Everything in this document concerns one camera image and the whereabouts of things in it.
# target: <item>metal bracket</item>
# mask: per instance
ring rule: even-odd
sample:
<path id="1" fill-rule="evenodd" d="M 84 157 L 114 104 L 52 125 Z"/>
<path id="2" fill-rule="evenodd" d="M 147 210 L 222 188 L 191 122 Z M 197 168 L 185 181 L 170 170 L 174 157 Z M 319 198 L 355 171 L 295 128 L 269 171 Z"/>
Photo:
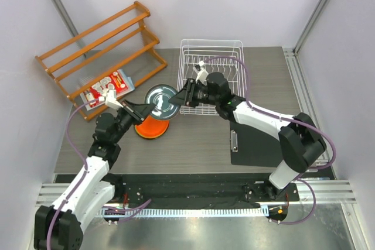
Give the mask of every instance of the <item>metal bracket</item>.
<path id="1" fill-rule="evenodd" d="M 237 132 L 235 130 L 230 131 L 230 150 L 238 152 Z"/>
<path id="2" fill-rule="evenodd" d="M 270 196 L 264 191 L 264 181 L 255 181 L 254 183 L 248 183 L 244 186 L 246 191 L 246 200 L 250 203 L 260 203 L 263 204 L 264 201 L 269 200 L 268 205 L 277 205 L 280 202 L 285 202 L 285 196 L 279 196 L 276 200 L 270 199 Z M 288 194 L 289 202 L 296 201 L 299 202 L 299 195 L 297 186 L 294 183 L 289 184 L 285 193 Z"/>
<path id="3" fill-rule="evenodd" d="M 289 73 L 292 78 L 292 83 L 299 107 L 301 111 L 308 114 L 315 123 L 315 125 L 318 128 L 320 128 L 321 126 L 319 124 L 319 118 L 314 109 L 312 98 L 309 94 L 308 86 L 306 84 L 304 73 L 298 61 L 298 58 L 295 57 L 291 49 L 284 49 L 284 56 L 287 62 Z M 332 151 L 330 150 L 330 148 L 327 148 L 327 150 L 322 154 L 322 156 L 320 156 L 317 159 L 314 165 L 319 166 L 326 164 L 331 158 L 331 155 Z"/>

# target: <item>wooden shelf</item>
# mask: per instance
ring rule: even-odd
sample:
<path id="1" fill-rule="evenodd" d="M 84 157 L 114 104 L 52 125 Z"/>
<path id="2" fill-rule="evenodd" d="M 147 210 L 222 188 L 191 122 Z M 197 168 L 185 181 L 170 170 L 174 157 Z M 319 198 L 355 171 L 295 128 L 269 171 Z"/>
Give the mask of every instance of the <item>wooden shelf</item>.
<path id="1" fill-rule="evenodd" d="M 50 67 L 47 67 L 44 60 L 47 58 L 53 56 L 58 51 L 61 51 L 62 49 L 66 48 L 67 46 L 77 42 L 78 40 L 81 40 L 85 36 L 92 34 L 92 32 L 98 30 L 99 28 L 109 24 L 115 19 L 118 19 L 120 16 L 125 15 L 126 13 L 136 10 L 136 16 L 134 18 L 131 18 L 127 22 L 123 23 L 119 27 L 115 28 L 114 30 L 106 33 L 105 35 L 99 37 L 98 39 L 95 39 L 90 44 L 82 47 L 80 50 L 74 52 L 73 54 L 70 54 L 66 56 L 64 59 L 59 60 L 57 63 L 53 64 Z M 133 59 L 137 58 L 141 54 L 144 54 L 145 52 L 148 52 L 151 54 L 159 63 L 160 66 L 155 68 L 154 70 L 150 71 L 147 75 L 143 76 L 137 81 L 134 81 L 134 86 L 138 87 L 146 80 L 150 79 L 152 76 L 154 76 L 156 73 L 164 69 L 168 64 L 167 62 L 155 51 L 154 46 L 159 43 L 159 39 L 156 35 L 154 35 L 148 28 L 145 26 L 144 19 L 150 16 L 150 11 L 141 3 L 138 1 L 135 1 L 133 5 L 125 8 L 122 11 L 119 11 L 115 15 L 109 17 L 108 19 L 96 24 L 95 26 L 87 29 L 86 31 L 80 33 L 79 35 L 71 38 L 70 40 L 60 44 L 59 46 L 53 48 L 52 50 L 46 52 L 45 54 L 41 56 L 36 56 L 36 60 L 42 65 L 45 72 L 51 78 L 53 81 L 61 88 L 64 95 L 73 103 L 73 105 L 78 108 L 78 104 L 75 102 L 75 98 L 77 98 L 81 93 L 83 93 L 85 90 L 90 88 L 93 84 L 97 83 L 104 77 L 108 76 L 112 72 L 120 69 L 121 67 L 124 67 L 126 64 L 130 63 Z M 97 48 L 100 44 L 108 41 L 109 39 L 113 38 L 116 35 L 119 35 L 120 33 L 126 31 L 130 27 L 138 24 L 138 28 L 135 30 L 127 33 L 125 36 L 121 37 L 117 41 L 109 44 L 107 47 L 97 50 L 95 49 L 94 55 L 86 58 L 79 64 L 75 64 L 73 66 L 70 66 L 71 62 L 75 61 L 75 59 L 87 54 L 89 51 L 93 50 L 94 48 Z M 79 69 L 82 69 L 84 67 L 90 67 L 89 64 L 97 60 L 102 55 L 108 53 L 112 49 L 116 48 L 117 46 L 121 44 L 126 44 L 127 40 L 130 40 L 136 36 L 140 36 L 142 38 L 143 46 L 138 46 L 136 48 L 136 51 L 133 52 L 131 55 L 126 56 L 124 59 L 122 59 L 119 63 L 116 63 L 115 65 L 108 68 L 105 72 L 101 73 L 100 75 L 96 76 L 94 79 L 90 80 L 90 82 L 85 83 L 85 85 L 79 87 L 76 91 L 68 92 L 65 87 L 63 87 L 61 81 L 71 75 L 73 75 L 75 72 L 77 72 Z M 62 69 L 64 67 L 64 72 L 59 74 L 58 76 L 55 76 L 55 72 Z M 107 107 L 105 105 L 102 105 L 96 109 L 92 109 L 89 111 L 89 114 L 86 114 L 84 110 L 80 110 L 80 114 L 83 116 L 83 118 L 86 121 L 90 121 L 95 116 L 103 112 Z"/>

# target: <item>black base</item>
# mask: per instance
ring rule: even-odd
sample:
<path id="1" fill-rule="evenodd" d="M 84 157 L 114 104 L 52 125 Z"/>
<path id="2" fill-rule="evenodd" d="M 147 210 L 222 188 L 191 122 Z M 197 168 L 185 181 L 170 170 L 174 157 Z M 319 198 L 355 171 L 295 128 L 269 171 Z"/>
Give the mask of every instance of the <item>black base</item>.
<path id="1" fill-rule="evenodd" d="M 122 175 L 130 207 L 151 198 L 154 209 L 242 209 L 258 208 L 256 202 L 271 200 L 264 192 L 269 173 L 258 174 L 125 174 Z M 56 182 L 71 182 L 74 175 L 58 175 Z M 296 186 L 289 185 L 289 201 L 298 201 Z"/>
<path id="2" fill-rule="evenodd" d="M 230 130 L 237 133 L 237 151 L 230 152 L 232 165 L 277 167 L 282 161 L 280 143 L 269 134 L 234 122 Z"/>
<path id="3" fill-rule="evenodd" d="M 34 248 L 47 249 L 47 233 L 56 210 L 53 206 L 40 206 L 35 213 Z M 83 233 L 77 217 L 71 213 L 60 212 L 52 231 L 52 250 L 78 250 L 81 247 Z"/>

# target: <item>red and white box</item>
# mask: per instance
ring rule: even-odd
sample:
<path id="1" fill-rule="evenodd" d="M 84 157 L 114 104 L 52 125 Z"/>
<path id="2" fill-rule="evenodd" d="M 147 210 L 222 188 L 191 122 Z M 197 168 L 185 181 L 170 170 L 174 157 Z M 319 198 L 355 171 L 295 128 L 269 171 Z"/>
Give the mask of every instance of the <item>red and white box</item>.
<path id="1" fill-rule="evenodd" d="M 80 96 L 83 102 L 93 101 L 98 99 L 105 89 L 116 90 L 117 98 L 119 98 L 133 91 L 134 85 L 131 78 L 127 77 L 123 70 L 117 70 L 96 82 L 85 92 L 81 93 Z M 86 109 L 89 111 L 103 104 L 104 102 L 94 101 L 86 105 Z"/>

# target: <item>wooden rack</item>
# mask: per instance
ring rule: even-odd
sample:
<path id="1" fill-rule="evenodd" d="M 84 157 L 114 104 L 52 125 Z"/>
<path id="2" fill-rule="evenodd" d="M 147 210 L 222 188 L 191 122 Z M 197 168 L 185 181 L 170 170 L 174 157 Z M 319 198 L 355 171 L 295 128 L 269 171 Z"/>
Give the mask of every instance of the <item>wooden rack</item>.
<path id="1" fill-rule="evenodd" d="M 107 33 L 106 35 L 98 38 L 97 40 L 94 40 L 93 42 L 91 42 L 87 46 L 81 48 L 79 51 L 77 51 L 77 52 L 75 52 L 75 53 L 67 56 L 65 59 L 59 61 L 58 63 L 56 63 L 56 64 L 54 64 L 54 65 L 52 65 L 50 67 L 47 67 L 45 65 L 45 63 L 43 62 L 43 60 L 45 60 L 46 58 L 52 56 L 53 54 L 55 54 L 56 52 L 60 51 L 61 49 L 64 49 L 65 47 L 71 45 L 72 43 L 77 42 L 78 40 L 82 39 L 84 36 L 87 36 L 88 34 L 92 33 L 93 31 L 97 30 L 98 28 L 100 28 L 100 27 L 102 27 L 102 26 L 110 23 L 114 19 L 117 19 L 118 17 L 124 15 L 125 13 L 127 13 L 127 12 L 129 12 L 129 11 L 131 11 L 133 9 L 136 9 L 137 10 L 137 14 L 138 14 L 135 18 L 132 18 L 128 22 L 126 22 L 123 25 L 119 26 L 118 28 L 112 30 L 111 32 Z M 97 83 L 98 81 L 100 81 L 104 77 L 110 75 L 112 72 L 120 69 L 121 67 L 123 67 L 124 65 L 126 65 L 127 63 L 129 63 L 130 61 L 132 61 L 133 59 L 137 58 L 139 55 L 141 55 L 141 54 L 143 54 L 145 52 L 148 52 L 155 59 L 157 59 L 157 61 L 159 61 L 161 65 L 158 66 L 157 68 L 155 68 L 154 70 L 152 70 L 151 72 L 149 72 L 144 77 L 140 78 L 138 81 L 135 81 L 134 86 L 138 87 L 143 82 L 145 82 L 146 80 L 148 80 L 149 78 L 151 78 L 152 76 L 154 76 L 156 73 L 158 73 L 159 71 L 161 71 L 162 69 L 164 69 L 168 65 L 167 62 L 154 49 L 154 46 L 159 43 L 159 39 L 150 30 L 148 30 L 148 28 L 146 27 L 146 25 L 144 23 L 144 19 L 147 18 L 147 17 L 149 17 L 149 16 L 150 16 L 150 11 L 143 4 L 139 3 L 138 1 L 135 1 L 133 5 L 125 8 L 124 10 L 116 13 L 115 15 L 109 17 L 108 19 L 106 19 L 106 20 L 98 23 L 97 25 L 95 25 L 95 26 L 87 29 L 86 31 L 84 31 L 81 34 L 79 34 L 79 35 L 71 38 L 70 40 L 62 43 L 61 45 L 53 48 L 52 50 L 48 51 L 47 53 L 45 53 L 45 54 L 43 54 L 41 56 L 36 56 L 35 58 L 43 66 L 43 68 L 47 72 L 47 74 L 49 76 L 51 76 L 51 78 L 53 79 L 53 81 L 61 88 L 61 90 L 66 95 L 66 97 L 73 103 L 73 105 L 76 108 L 78 108 L 79 105 L 75 102 L 74 99 L 76 97 L 78 97 L 81 93 L 83 93 L 85 90 L 89 89 L 93 84 Z M 72 68 L 68 69 L 63 74 L 60 74 L 57 77 L 54 76 L 54 74 L 53 74 L 54 72 L 58 71 L 59 69 L 61 69 L 64 66 L 68 65 L 69 63 L 71 63 L 76 58 L 78 58 L 78 57 L 80 57 L 82 55 L 87 54 L 87 52 L 89 52 L 93 48 L 97 47 L 98 45 L 102 44 L 103 42 L 107 41 L 108 39 L 114 37 L 115 35 L 119 34 L 120 32 L 128 29 L 129 27 L 131 27 L 131 26 L 133 26 L 133 25 L 135 25 L 137 23 L 138 23 L 138 26 L 139 26 L 137 29 L 133 30 L 132 32 L 130 32 L 126 36 L 122 37 L 118 41 L 110 44 L 109 46 L 107 46 L 105 48 L 103 48 L 102 50 L 100 50 L 99 52 L 97 52 L 94 55 L 90 56 L 89 58 L 85 59 L 84 61 L 82 61 L 78 65 L 73 66 Z M 60 83 L 62 79 L 66 78 L 66 77 L 68 77 L 70 75 L 72 75 L 77 70 L 79 70 L 82 67 L 90 64 L 95 59 L 99 58 L 100 56 L 102 56 L 106 52 L 112 50 L 116 46 L 120 45 L 121 43 L 124 43 L 126 40 L 132 38 L 133 36 L 135 36 L 137 34 L 140 34 L 142 36 L 142 41 L 144 43 L 144 46 L 142 48 L 138 49 L 132 55 L 126 57 L 121 62 L 119 62 L 116 65 L 114 65 L 111 68 L 109 68 L 103 74 L 100 74 L 95 79 L 91 80 L 89 83 L 86 83 L 85 85 L 83 85 L 78 90 L 76 90 L 76 91 L 74 91 L 72 93 L 68 93 L 68 91 Z M 88 115 L 86 115 L 85 112 L 82 109 L 79 112 L 80 112 L 80 114 L 83 116 L 83 118 L 86 121 L 90 121 L 96 115 L 98 115 L 101 112 L 103 112 L 106 108 L 107 107 L 105 105 L 102 105 L 102 106 L 100 106 L 98 108 L 92 109 L 90 111 L 91 113 L 88 114 Z"/>

